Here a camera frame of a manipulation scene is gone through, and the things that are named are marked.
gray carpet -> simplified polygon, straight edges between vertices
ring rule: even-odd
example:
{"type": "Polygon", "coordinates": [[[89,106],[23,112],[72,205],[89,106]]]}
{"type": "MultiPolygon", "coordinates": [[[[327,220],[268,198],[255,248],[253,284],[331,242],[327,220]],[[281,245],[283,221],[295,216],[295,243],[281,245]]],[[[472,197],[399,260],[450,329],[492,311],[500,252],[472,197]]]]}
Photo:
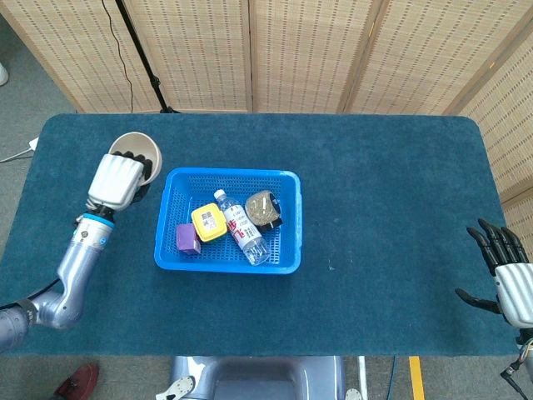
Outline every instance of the gray carpet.
{"type": "MultiPolygon", "coordinates": [[[[74,109],[1,17],[0,43],[0,63],[10,73],[8,84],[0,87],[1,159],[26,148],[49,117],[72,113],[74,109]]],[[[25,158],[0,164],[0,256],[30,161],[25,158]]],[[[98,386],[91,397],[95,400],[153,399],[155,393],[165,389],[171,364],[170,357],[0,356],[0,398],[46,400],[62,380],[87,361],[97,362],[101,367],[98,386]]],[[[517,394],[499,377],[511,361],[511,357],[424,357],[421,365],[426,399],[517,399],[517,394]]],[[[385,400],[391,358],[369,357],[366,363],[369,398],[385,400]]],[[[358,388],[356,360],[348,358],[346,368],[348,386],[358,388]]],[[[526,371],[517,375],[518,383],[533,398],[533,385],[526,371]]],[[[392,398],[412,399],[406,357],[398,359],[392,398]]]]}

plastic basket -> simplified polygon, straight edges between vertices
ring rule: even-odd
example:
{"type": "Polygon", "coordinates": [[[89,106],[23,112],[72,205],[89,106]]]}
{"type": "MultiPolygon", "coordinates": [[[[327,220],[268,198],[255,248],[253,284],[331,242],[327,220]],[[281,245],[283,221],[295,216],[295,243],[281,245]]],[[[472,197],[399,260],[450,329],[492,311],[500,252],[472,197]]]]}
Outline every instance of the plastic basket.
{"type": "Polygon", "coordinates": [[[218,273],[293,273],[301,260],[301,189],[293,172],[259,169],[177,168],[167,176],[157,222],[156,264],[163,269],[218,273]],[[187,255],[177,250],[176,226],[191,222],[191,212],[216,203],[213,193],[224,189],[243,207],[261,190],[270,190],[280,202],[283,224],[263,234],[271,256],[252,266],[227,233],[202,243],[202,253],[187,255]]]}

blue felt mat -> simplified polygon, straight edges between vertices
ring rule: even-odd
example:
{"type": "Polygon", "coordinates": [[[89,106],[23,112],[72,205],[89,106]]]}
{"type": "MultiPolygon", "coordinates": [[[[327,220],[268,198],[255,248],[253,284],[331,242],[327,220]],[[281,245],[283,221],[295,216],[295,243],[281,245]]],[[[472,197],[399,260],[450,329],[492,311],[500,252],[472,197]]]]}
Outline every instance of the blue felt mat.
{"type": "Polygon", "coordinates": [[[42,131],[0,266],[0,303],[44,286],[113,140],[152,136],[162,174],[117,227],[70,331],[35,327],[20,353],[312,355],[513,353],[465,227],[503,223],[477,126],[463,117],[60,115],[42,131]],[[300,269],[290,276],[169,272],[153,260],[176,167],[296,172],[300,269]]]}

purple cube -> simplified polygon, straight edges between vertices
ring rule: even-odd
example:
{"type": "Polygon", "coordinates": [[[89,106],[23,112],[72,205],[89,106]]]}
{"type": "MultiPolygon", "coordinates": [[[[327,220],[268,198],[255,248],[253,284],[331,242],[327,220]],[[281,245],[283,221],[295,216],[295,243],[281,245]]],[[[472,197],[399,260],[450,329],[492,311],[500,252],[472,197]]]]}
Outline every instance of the purple cube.
{"type": "Polygon", "coordinates": [[[177,249],[185,254],[200,254],[200,240],[191,223],[182,223],[176,228],[177,249]]]}

bottle cap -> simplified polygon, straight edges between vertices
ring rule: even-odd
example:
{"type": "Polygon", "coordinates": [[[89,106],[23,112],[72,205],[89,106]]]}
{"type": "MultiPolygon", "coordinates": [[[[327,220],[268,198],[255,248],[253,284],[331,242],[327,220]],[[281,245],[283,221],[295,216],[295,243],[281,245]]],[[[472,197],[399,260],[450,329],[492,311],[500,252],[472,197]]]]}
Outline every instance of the bottle cap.
{"type": "Polygon", "coordinates": [[[218,198],[221,196],[226,196],[226,192],[224,192],[222,189],[218,189],[215,192],[215,199],[218,200],[218,198]]]}

